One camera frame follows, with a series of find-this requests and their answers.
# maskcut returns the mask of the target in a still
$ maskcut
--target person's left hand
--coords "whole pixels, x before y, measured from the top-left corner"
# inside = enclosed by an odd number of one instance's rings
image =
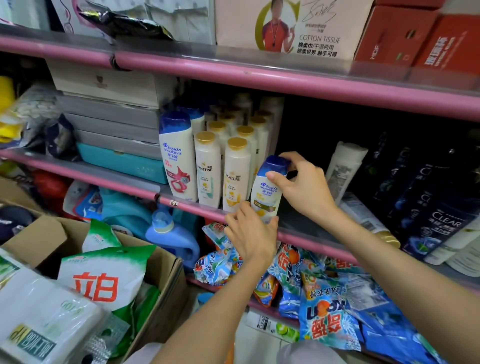
[[[265,224],[250,203],[243,201],[236,212],[225,216],[225,222],[224,232],[243,260],[257,260],[266,270],[276,253],[278,217]]]

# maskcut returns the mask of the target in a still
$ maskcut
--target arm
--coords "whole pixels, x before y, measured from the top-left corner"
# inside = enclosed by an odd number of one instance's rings
[[[238,273],[171,336],[152,364],[224,364],[245,307],[276,252],[278,219],[262,223],[248,202],[225,217],[243,257]]]
[[[267,177],[290,204],[343,243],[449,363],[480,363],[480,299],[351,220],[335,206],[320,168],[296,152],[281,156],[298,170],[295,182]]]
[[[288,40],[288,33],[287,33],[287,36],[285,37],[285,39],[283,40],[283,50],[286,53],[288,53],[288,51],[292,47],[293,40],[295,39],[295,26],[290,28],[290,34],[292,34],[292,38],[290,39],[290,41]]]

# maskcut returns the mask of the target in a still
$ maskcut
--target person's right hand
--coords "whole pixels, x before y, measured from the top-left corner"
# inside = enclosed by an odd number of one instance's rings
[[[285,152],[280,157],[291,161],[290,170],[297,170],[295,181],[289,181],[277,172],[267,172],[267,178],[282,190],[283,196],[301,214],[323,221],[336,210],[335,202],[328,190],[324,171],[314,166],[297,152]]]

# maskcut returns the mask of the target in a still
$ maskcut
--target laundry detergent bottle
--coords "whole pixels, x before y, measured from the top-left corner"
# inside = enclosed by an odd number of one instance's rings
[[[145,240],[145,232],[152,225],[152,213],[135,197],[108,188],[99,187],[103,201],[102,221],[114,230],[131,232]]]
[[[200,247],[192,233],[175,224],[168,206],[158,204],[158,210],[152,215],[152,226],[145,237],[152,244],[182,258],[186,270],[193,271],[195,262],[200,257]]]
[[[270,171],[287,175],[290,161],[288,159],[269,156],[262,164],[253,182],[250,205],[263,222],[269,222],[278,213],[278,205],[282,198],[282,191],[273,182],[269,181],[266,173]]]
[[[175,197],[197,202],[197,171],[190,116],[169,111],[160,117],[158,139],[168,183]]]

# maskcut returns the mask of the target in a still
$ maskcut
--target gray box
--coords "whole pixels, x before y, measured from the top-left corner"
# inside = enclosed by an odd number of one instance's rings
[[[64,114],[88,116],[158,130],[158,118],[160,117],[158,109],[69,95],[57,96],[57,101]]]
[[[77,130],[158,144],[158,129],[144,128],[137,125],[123,124],[121,122],[89,118],[88,116],[74,114],[65,114],[65,117]]]
[[[100,148],[111,149],[116,152],[133,154],[150,159],[162,160],[162,149],[159,144],[139,142],[116,136],[102,135],[91,132],[75,130],[75,139],[77,142],[97,146]]]

